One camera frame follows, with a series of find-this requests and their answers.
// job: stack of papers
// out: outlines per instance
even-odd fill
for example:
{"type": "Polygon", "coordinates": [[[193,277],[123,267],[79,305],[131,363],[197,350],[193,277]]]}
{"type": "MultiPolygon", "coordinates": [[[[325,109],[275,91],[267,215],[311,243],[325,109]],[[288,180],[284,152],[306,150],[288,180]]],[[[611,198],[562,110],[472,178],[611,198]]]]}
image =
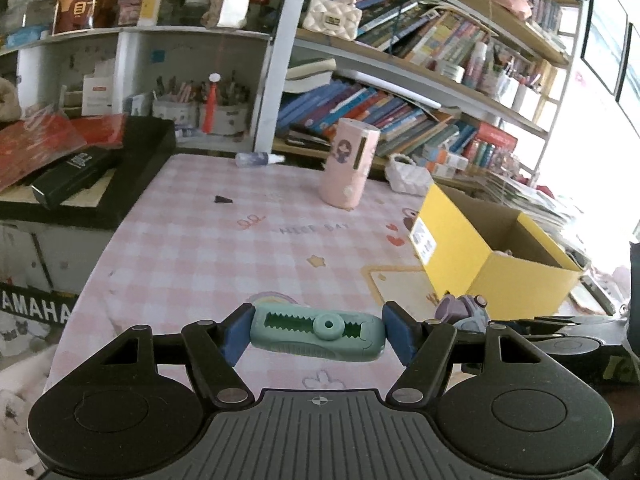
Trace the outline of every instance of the stack of papers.
{"type": "Polygon", "coordinates": [[[541,191],[498,174],[478,179],[483,200],[497,202],[526,213],[552,238],[558,239],[562,231],[574,223],[579,211],[567,207],[541,191]]]}

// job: red bag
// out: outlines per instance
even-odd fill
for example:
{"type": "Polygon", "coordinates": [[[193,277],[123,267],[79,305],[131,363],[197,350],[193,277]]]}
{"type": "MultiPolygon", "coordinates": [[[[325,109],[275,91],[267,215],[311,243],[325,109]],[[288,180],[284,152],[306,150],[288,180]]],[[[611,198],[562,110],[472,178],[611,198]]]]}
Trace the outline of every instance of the red bag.
{"type": "Polygon", "coordinates": [[[126,114],[82,117],[71,124],[89,146],[121,148],[126,118],[126,114]]]}
{"type": "Polygon", "coordinates": [[[48,106],[0,131],[0,191],[86,145],[65,114],[48,106]]]}

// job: white basket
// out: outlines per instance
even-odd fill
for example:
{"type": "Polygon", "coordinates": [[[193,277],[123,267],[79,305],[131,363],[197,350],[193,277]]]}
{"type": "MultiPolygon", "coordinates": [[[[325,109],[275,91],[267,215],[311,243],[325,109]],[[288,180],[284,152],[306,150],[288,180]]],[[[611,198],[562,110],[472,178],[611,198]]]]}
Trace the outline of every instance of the white basket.
{"type": "Polygon", "coordinates": [[[394,153],[385,167],[386,179],[396,193],[426,196],[433,179],[427,168],[417,166],[408,156],[394,153]]]}
{"type": "Polygon", "coordinates": [[[161,119],[169,119],[176,126],[191,126],[198,124],[198,105],[196,103],[174,103],[173,101],[155,100],[153,104],[153,116],[161,119]]]}
{"type": "MultiPolygon", "coordinates": [[[[200,128],[204,123],[207,105],[200,105],[200,128]]],[[[247,115],[249,105],[216,106],[213,119],[213,131],[215,135],[232,136],[244,132],[247,129],[247,115]]]]}

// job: metal screw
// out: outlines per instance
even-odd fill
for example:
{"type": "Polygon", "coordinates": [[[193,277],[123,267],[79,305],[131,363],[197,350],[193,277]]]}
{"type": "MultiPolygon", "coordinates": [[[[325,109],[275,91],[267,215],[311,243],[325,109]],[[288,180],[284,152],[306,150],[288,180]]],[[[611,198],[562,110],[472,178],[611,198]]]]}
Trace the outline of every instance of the metal screw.
{"type": "Polygon", "coordinates": [[[480,296],[480,294],[478,294],[475,298],[474,298],[476,305],[480,306],[482,308],[486,307],[486,299],[483,296],[480,296]]]}
{"type": "Polygon", "coordinates": [[[248,397],[249,394],[241,388],[225,388],[218,392],[218,400],[225,404],[238,404],[248,397]]]}
{"type": "Polygon", "coordinates": [[[400,404],[415,404],[424,399],[422,392],[415,388],[398,388],[391,396],[400,404]]]}

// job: picture frame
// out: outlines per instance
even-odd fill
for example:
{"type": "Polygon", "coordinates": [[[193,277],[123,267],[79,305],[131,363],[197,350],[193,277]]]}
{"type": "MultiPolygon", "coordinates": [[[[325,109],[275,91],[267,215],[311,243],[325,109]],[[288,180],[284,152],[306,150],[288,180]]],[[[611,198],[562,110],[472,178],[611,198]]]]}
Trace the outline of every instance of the picture frame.
{"type": "Polygon", "coordinates": [[[619,0],[589,0],[580,58],[610,94],[622,82],[628,15],[619,0]]]}
{"type": "Polygon", "coordinates": [[[629,23],[626,35],[625,59],[616,101],[640,136],[640,30],[629,23]]]}

